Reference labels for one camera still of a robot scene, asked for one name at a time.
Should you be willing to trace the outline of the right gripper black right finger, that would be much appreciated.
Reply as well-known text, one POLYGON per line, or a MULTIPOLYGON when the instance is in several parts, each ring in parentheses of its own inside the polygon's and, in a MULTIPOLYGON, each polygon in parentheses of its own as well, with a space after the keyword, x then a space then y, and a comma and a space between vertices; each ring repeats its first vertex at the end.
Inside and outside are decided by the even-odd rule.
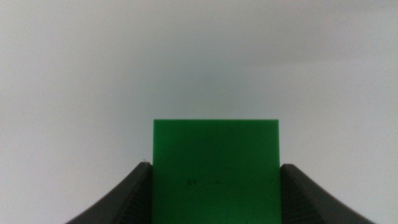
POLYGON ((280 168, 282 223, 373 224, 320 187, 293 164, 280 168))

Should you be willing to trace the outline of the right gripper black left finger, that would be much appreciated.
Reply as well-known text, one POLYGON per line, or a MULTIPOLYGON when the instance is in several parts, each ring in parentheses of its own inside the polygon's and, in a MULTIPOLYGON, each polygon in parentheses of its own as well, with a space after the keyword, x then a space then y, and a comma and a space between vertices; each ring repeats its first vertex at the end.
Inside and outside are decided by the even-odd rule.
POLYGON ((115 188, 68 224, 150 224, 152 165, 140 162, 115 188))

